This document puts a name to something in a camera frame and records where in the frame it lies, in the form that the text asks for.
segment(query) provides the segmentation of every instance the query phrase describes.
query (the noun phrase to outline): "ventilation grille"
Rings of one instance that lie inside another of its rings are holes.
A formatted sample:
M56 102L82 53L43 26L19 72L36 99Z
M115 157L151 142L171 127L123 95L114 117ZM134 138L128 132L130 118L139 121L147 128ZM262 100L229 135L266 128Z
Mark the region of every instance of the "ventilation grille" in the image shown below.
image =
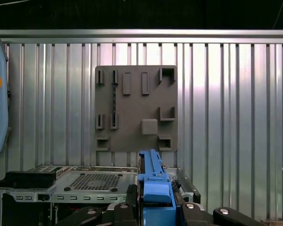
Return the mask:
M113 174L80 175L70 187L74 190L110 190L117 187L119 178Z

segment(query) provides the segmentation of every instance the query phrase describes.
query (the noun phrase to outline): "gray pegboard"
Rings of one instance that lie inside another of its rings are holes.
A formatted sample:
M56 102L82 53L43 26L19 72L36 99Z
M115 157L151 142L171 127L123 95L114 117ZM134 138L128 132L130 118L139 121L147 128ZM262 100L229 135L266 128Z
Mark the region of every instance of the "gray pegboard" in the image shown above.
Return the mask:
M177 68L97 66L97 151L177 150Z

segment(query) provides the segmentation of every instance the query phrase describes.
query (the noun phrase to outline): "dark ceiling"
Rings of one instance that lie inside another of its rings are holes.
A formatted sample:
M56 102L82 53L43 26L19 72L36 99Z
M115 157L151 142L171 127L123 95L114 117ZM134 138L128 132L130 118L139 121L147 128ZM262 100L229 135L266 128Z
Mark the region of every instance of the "dark ceiling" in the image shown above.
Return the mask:
M0 0L0 4L11 1ZM0 29L272 29L282 2L283 0L29 0L0 6ZM275 29L283 29L283 8Z

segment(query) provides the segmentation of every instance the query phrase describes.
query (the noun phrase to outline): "silver screw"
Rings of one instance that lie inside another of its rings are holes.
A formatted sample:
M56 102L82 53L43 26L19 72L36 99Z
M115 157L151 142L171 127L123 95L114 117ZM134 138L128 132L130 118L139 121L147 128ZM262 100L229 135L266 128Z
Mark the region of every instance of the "silver screw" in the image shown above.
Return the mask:
M186 206L187 206L189 209L193 209L193 208L194 208L194 205L193 205L193 204L190 204L190 203L188 203Z
M88 212L87 212L87 214L95 214L96 213L96 211L94 211L94 210L89 210Z
M221 209L220 212L221 212L222 214L225 214L225 215L228 214L228 210L226 210L226 209Z

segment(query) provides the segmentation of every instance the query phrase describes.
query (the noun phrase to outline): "corrugated metal wall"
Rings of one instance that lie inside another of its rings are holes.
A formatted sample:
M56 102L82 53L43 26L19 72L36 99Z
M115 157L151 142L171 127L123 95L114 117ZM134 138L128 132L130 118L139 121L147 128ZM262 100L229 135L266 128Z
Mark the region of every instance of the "corrugated metal wall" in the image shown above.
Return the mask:
M3 39L12 131L0 179L39 164L136 166L137 153L94 151L94 68L176 65L179 147L161 153L165 165L184 169L210 212L283 218L282 40L123 36Z

